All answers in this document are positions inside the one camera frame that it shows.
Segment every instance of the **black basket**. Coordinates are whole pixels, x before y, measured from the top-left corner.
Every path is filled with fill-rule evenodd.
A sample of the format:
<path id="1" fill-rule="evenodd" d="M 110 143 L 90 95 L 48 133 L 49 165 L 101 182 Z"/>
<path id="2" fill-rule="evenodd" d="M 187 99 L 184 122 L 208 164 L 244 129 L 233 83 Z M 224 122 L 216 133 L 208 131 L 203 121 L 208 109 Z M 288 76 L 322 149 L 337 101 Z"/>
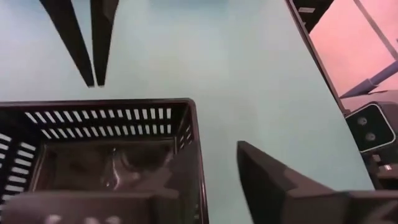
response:
<path id="1" fill-rule="evenodd" d="M 200 147 L 192 100 L 100 100 L 2 103 L 0 191 L 2 204 L 25 191 L 51 190 L 49 146 L 129 141 L 168 142 L 178 154 Z M 208 223 L 201 155 L 196 223 Z"/>

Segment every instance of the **plastic basket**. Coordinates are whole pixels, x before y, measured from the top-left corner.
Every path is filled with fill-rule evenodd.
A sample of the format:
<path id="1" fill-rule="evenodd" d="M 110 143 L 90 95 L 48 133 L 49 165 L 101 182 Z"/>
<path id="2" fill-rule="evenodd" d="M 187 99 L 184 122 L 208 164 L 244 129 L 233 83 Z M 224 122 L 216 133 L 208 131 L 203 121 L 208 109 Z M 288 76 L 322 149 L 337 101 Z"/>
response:
<path id="1" fill-rule="evenodd" d="M 51 190 L 52 145 L 168 142 L 174 154 L 200 147 L 192 100 L 49 101 L 0 104 L 2 204 L 24 191 Z M 208 223 L 201 156 L 196 223 Z"/>

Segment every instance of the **light blue table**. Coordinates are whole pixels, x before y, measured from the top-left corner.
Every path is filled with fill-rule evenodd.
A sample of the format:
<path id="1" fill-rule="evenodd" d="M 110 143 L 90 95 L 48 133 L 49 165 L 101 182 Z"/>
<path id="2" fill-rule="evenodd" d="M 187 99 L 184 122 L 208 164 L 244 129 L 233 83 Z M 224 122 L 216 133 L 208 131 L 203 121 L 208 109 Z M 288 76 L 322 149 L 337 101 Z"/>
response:
<path id="1" fill-rule="evenodd" d="M 238 140 L 335 190 L 372 189 L 286 3 L 186 1 L 122 0 L 106 86 L 91 89 L 38 2 L 0 1 L 0 100 L 194 99 L 211 223 L 251 222 Z M 91 50 L 88 1 L 73 3 Z"/>

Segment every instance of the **pink wall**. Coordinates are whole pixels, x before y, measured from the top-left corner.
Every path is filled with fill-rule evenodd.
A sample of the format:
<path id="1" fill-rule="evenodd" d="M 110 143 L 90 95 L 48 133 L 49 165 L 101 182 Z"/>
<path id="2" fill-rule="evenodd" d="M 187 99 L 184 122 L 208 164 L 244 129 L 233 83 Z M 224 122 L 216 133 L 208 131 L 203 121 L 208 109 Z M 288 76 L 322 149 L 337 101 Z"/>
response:
<path id="1" fill-rule="evenodd" d="M 361 3 L 398 50 L 398 1 Z M 339 95 L 394 61 L 353 0 L 335 0 L 310 37 Z M 398 90 L 398 74 L 375 91 L 381 90 Z"/>

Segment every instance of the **table surface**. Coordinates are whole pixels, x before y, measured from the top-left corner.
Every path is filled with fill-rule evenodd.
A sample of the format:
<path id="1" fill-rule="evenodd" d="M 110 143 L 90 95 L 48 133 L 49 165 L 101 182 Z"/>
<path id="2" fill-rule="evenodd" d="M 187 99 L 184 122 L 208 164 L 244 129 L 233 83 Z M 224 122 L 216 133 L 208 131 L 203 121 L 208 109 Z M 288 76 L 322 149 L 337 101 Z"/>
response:
<path id="1" fill-rule="evenodd" d="M 89 1 L 73 1 L 91 51 Z M 0 1 L 0 100 L 192 98 L 211 223 L 251 223 L 245 140 L 335 190 L 373 189 L 284 1 L 120 0 L 105 87 L 87 88 L 41 5 Z"/>

